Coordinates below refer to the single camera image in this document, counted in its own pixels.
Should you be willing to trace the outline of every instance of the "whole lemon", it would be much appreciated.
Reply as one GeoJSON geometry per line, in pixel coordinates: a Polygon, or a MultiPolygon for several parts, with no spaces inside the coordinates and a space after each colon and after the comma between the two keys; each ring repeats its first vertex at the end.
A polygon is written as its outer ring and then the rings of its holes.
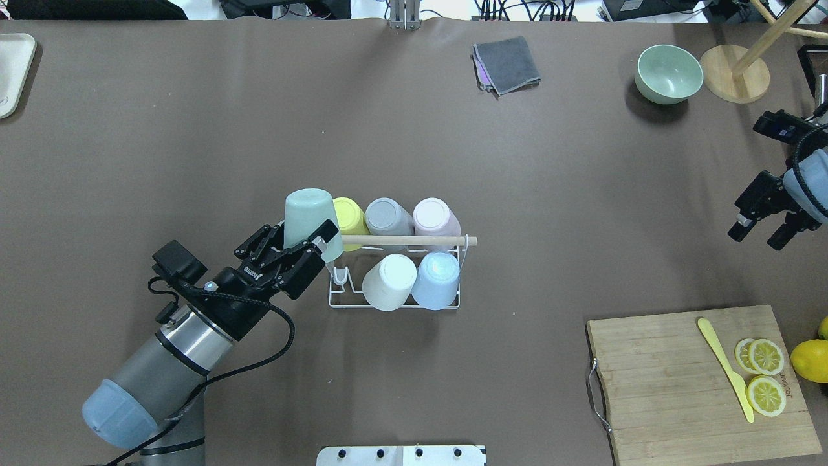
{"type": "Polygon", "coordinates": [[[828,317],[822,319],[820,324],[820,338],[828,340],[828,317]]]}
{"type": "Polygon", "coordinates": [[[793,370],[802,378],[828,383],[828,340],[808,340],[791,352],[793,370]]]}

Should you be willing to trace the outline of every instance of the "yellow knife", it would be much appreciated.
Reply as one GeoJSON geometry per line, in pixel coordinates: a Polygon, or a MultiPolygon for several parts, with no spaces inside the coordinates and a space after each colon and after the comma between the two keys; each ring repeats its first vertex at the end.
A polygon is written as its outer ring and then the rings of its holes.
{"type": "Polygon", "coordinates": [[[705,340],[707,340],[707,344],[710,345],[710,349],[716,355],[716,359],[719,360],[719,364],[724,369],[724,373],[727,374],[730,385],[733,386],[733,390],[739,398],[739,403],[742,405],[744,417],[747,418],[749,423],[753,423],[753,408],[748,403],[748,389],[744,384],[744,379],[733,370],[730,362],[728,362],[725,350],[722,349],[722,344],[719,342],[719,337],[716,337],[716,331],[713,330],[710,321],[707,318],[700,318],[696,321],[696,324],[699,326],[699,330],[701,330],[701,334],[705,337],[705,340]]]}

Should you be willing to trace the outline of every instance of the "bowl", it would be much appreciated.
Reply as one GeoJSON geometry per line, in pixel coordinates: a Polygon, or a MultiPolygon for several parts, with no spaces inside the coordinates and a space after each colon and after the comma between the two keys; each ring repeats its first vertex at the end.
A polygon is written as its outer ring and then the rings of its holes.
{"type": "Polygon", "coordinates": [[[680,47],[659,44],[638,58],[635,85],[656,104],[678,104],[701,89],[704,80],[699,61],[680,47]]]}

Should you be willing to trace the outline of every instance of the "metal handle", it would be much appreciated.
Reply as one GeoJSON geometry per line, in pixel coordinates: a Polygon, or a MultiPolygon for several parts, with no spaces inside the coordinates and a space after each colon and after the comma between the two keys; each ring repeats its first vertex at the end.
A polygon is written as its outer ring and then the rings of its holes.
{"type": "Polygon", "coordinates": [[[598,412],[598,408],[595,407],[595,398],[592,396],[592,375],[598,371],[598,358],[592,358],[592,368],[590,369],[590,373],[586,376],[586,388],[587,393],[590,395],[590,406],[592,406],[592,411],[595,412],[595,415],[598,416],[598,419],[601,420],[601,424],[604,425],[604,429],[607,431],[607,434],[612,434],[613,426],[609,425],[609,422],[598,412]]]}

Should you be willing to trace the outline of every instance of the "knife handle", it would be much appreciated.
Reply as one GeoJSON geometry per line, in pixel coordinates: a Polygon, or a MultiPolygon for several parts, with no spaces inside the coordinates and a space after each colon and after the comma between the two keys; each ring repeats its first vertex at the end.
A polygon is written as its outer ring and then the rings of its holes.
{"type": "Polygon", "coordinates": [[[699,320],[696,321],[696,325],[699,326],[702,336],[705,337],[707,344],[710,345],[710,349],[713,350],[713,353],[716,355],[716,359],[719,360],[719,364],[721,364],[722,368],[725,371],[733,371],[733,367],[730,365],[730,361],[727,360],[725,350],[722,348],[722,344],[719,341],[719,337],[716,336],[716,331],[713,329],[713,325],[710,324],[710,320],[707,320],[707,318],[704,317],[699,318],[699,320]]]}

